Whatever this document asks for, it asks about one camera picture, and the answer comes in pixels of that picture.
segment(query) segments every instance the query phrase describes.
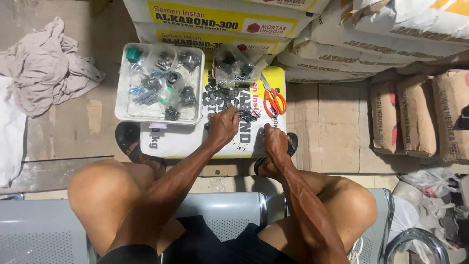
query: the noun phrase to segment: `person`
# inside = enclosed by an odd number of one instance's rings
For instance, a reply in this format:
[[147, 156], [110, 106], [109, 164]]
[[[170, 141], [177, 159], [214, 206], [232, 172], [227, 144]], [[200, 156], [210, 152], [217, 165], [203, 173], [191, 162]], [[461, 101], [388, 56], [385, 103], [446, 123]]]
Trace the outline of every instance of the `person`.
[[225, 242], [202, 216], [173, 218], [202, 169], [238, 133], [237, 111], [215, 114], [207, 140], [168, 171], [163, 159], [141, 153], [138, 126], [118, 125], [118, 144], [133, 162], [88, 164], [68, 189], [72, 210], [102, 256], [99, 264], [349, 263], [347, 253], [377, 219], [374, 196], [349, 179], [297, 170], [290, 158], [297, 137], [269, 124], [267, 158], [255, 171], [282, 184], [290, 216], [262, 230], [248, 224]]

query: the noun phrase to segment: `sandal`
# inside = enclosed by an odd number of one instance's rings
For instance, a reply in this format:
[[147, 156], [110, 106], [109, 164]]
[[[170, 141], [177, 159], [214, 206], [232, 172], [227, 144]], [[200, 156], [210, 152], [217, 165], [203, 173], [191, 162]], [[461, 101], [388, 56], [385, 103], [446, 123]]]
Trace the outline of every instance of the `sandal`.
[[[122, 150], [122, 152], [129, 157], [131, 162], [138, 163], [138, 158], [140, 157], [140, 154], [142, 153], [140, 149], [140, 142], [135, 146], [135, 148], [129, 154], [127, 154], [127, 151], [132, 144], [134, 144], [137, 141], [140, 141], [140, 127], [135, 123], [120, 122], [117, 125], [114, 134], [116, 137], [117, 145]], [[150, 157], [149, 158], [150, 160], [159, 162], [161, 165], [163, 165], [166, 168], [165, 159], [159, 158], [159, 157], [153, 157], [153, 156], [148, 156], [148, 157]]]
[[[287, 133], [287, 136], [289, 136], [291, 140], [291, 142], [288, 141], [289, 144], [288, 144], [287, 154], [291, 157], [295, 154], [296, 149], [298, 148], [298, 136], [292, 132]], [[256, 175], [259, 175], [257, 171], [259, 170], [259, 167], [261, 166], [262, 162], [264, 162], [264, 160], [265, 158], [260, 158], [254, 163], [254, 173]]]

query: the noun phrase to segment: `leg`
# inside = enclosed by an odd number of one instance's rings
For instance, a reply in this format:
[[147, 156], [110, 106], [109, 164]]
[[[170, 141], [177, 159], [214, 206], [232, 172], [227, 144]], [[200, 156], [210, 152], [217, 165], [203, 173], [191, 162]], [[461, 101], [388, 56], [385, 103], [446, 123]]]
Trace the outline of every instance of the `leg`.
[[[337, 233], [342, 238], [345, 250], [349, 251], [378, 217], [374, 196], [366, 188], [347, 178], [311, 171], [299, 172], [323, 202]], [[281, 175], [269, 159], [260, 166], [259, 174], [282, 182]], [[269, 225], [258, 235], [260, 239], [299, 263], [311, 262], [309, 249], [293, 217], [286, 217]]]
[[[133, 203], [165, 171], [156, 162], [143, 163], [148, 164], [94, 162], [81, 169], [70, 182], [70, 206], [101, 256], [109, 249]], [[157, 240], [158, 255], [184, 232], [184, 227], [171, 219]]]

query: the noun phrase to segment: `orange scissors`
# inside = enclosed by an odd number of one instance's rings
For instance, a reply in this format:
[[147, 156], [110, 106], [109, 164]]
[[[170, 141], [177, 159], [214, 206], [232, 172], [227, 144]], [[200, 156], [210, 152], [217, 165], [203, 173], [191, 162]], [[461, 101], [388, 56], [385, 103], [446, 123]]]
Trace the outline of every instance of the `orange scissors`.
[[[283, 115], [285, 113], [285, 111], [287, 110], [287, 102], [285, 101], [285, 98], [280, 93], [277, 93], [277, 91], [275, 89], [272, 89], [270, 87], [269, 83], [267, 82], [267, 80], [265, 79], [265, 76], [262, 73], [261, 73], [261, 81], [263, 81], [264, 89], [265, 89], [265, 92], [264, 92], [264, 108], [265, 108], [265, 111], [267, 112], [267, 114], [270, 117], [276, 117], [278, 115]], [[279, 104], [277, 98], [280, 99], [280, 101], [283, 104], [283, 107], [280, 107], [280, 104]]]

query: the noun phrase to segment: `white plastic bag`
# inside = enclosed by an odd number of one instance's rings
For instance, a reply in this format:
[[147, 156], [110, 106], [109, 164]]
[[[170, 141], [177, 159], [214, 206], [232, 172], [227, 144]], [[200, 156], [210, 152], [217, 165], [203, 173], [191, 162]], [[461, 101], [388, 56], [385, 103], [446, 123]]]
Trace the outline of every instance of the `white plastic bag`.
[[[410, 204], [408, 201], [398, 196], [393, 196], [393, 199], [394, 199], [395, 211], [394, 211], [393, 221], [391, 223], [391, 231], [389, 232], [389, 238], [387, 240], [388, 243], [391, 242], [391, 240], [393, 240], [398, 234], [400, 234], [406, 229], [413, 228], [413, 227], [426, 229], [420, 225], [417, 210], [414, 208], [412, 204]], [[411, 246], [415, 247], [416, 253], [420, 256], [420, 259], [425, 264], [430, 263], [430, 260], [428, 259], [428, 256], [425, 253], [425, 251], [426, 250], [429, 251], [429, 249], [427, 245], [425, 245], [421, 241], [412, 240], [412, 241], [406, 242], [405, 246], [400, 248], [400, 251], [401, 252], [405, 251], [409, 249]]]
[[431, 198], [440, 198], [450, 192], [458, 192], [457, 189], [449, 186], [448, 180], [460, 181], [452, 172], [444, 168], [424, 169], [398, 177]]

